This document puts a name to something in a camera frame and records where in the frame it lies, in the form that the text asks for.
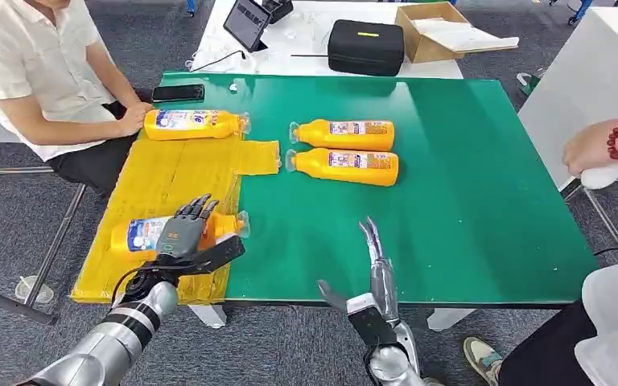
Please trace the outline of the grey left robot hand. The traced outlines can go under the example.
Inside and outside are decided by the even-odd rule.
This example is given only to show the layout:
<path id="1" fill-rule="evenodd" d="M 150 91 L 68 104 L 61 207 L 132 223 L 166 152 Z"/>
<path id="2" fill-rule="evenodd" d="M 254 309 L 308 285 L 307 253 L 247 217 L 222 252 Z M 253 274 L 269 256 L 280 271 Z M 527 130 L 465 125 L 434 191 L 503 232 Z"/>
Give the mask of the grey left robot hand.
<path id="1" fill-rule="evenodd" d="M 155 246 L 157 256 L 168 255 L 179 258 L 196 252 L 208 218 L 218 199 L 205 194 L 183 205 L 166 222 Z"/>

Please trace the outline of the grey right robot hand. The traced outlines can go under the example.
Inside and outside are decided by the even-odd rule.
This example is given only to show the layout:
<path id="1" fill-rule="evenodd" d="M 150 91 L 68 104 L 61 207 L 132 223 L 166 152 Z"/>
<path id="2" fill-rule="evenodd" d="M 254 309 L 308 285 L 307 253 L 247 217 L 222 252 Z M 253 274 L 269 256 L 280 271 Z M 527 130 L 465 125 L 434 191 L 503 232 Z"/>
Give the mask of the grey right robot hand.
<path id="1" fill-rule="evenodd" d="M 334 292 L 322 279 L 317 281 L 319 291 L 325 302 L 348 314 L 374 306 L 391 327 L 396 327 L 400 323 L 400 317 L 393 267 L 390 260 L 385 258 L 379 231 L 373 220 L 366 216 L 365 222 L 359 222 L 358 226 L 365 236 L 369 251 L 369 292 L 347 299 Z"/>

